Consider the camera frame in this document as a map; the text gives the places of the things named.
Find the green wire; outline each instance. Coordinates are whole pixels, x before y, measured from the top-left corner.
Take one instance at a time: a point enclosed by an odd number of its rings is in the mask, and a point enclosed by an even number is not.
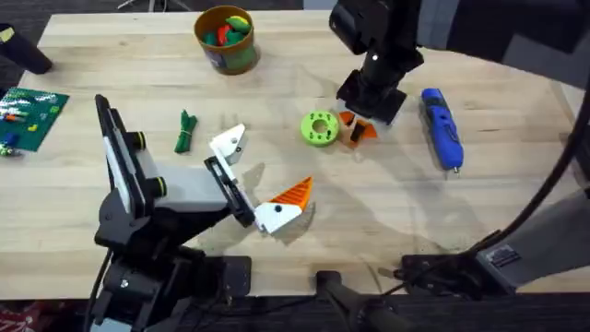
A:
[[[178,135],[174,152],[183,153],[191,150],[191,137],[197,122],[196,116],[189,116],[186,110],[183,110],[181,114],[181,133]]]

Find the floor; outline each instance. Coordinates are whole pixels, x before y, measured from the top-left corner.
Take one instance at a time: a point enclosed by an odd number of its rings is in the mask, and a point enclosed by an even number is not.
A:
[[[122,0],[1,0],[0,22],[8,22],[36,43],[51,14],[114,12]],[[148,0],[124,11],[145,11]],[[185,0],[195,10],[217,4],[234,4],[256,9],[317,9],[330,7],[335,0]],[[0,58],[0,88],[16,86],[22,71]],[[292,299],[254,298],[238,301],[236,310],[274,307]],[[522,295],[484,302],[457,299],[395,296],[397,311],[437,331],[590,331],[590,294]],[[79,324],[79,315],[67,317],[66,324]],[[198,311],[187,315],[181,331],[342,331],[338,316],[327,302],[312,302],[265,316],[222,318],[202,316]]]

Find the green lego baseplate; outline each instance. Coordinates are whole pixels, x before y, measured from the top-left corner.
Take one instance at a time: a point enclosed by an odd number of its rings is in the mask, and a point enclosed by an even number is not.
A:
[[[25,113],[17,121],[0,121],[0,140],[7,133],[18,135],[13,148],[37,151],[65,106],[69,96],[31,89],[11,88],[0,101],[0,115]]]

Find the orange plastic piece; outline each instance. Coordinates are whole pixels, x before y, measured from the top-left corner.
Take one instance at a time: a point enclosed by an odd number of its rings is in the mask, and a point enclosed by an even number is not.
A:
[[[291,204],[305,210],[307,203],[310,201],[312,194],[313,178],[310,176],[298,184],[295,184],[290,189],[271,199],[270,203]]]
[[[344,111],[340,114],[340,119],[345,125],[352,125],[352,120],[354,120],[354,113],[351,111]]]
[[[357,124],[365,127],[365,131],[362,132],[362,138],[377,138],[377,131],[372,124],[362,120],[358,120]]]

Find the wooden tabletop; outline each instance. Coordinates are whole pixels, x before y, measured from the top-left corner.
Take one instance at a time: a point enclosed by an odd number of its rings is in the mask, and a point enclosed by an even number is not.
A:
[[[356,150],[312,148],[300,120],[333,109],[362,57],[327,26],[328,12],[253,12],[257,67],[213,70],[195,37],[198,14],[53,16],[40,41],[54,62],[20,86],[71,96],[37,153],[0,160],[0,299],[84,298],[105,250],[93,242],[108,177],[93,97],[101,93],[158,161],[202,167],[207,141],[244,123],[249,144],[236,174],[254,201],[313,176],[311,204],[276,238],[233,218],[189,242],[212,255],[249,255],[252,294],[313,291],[335,269],[357,291],[395,285],[400,256],[456,252],[503,228],[539,188],[571,131],[554,83],[453,53],[423,51],[393,130]],[[422,89],[442,89],[465,147],[461,178],[445,181],[419,118]],[[173,148],[186,109],[199,118],[193,151]],[[578,184],[568,172],[549,202]],[[525,291],[588,291],[590,272],[539,280]]]

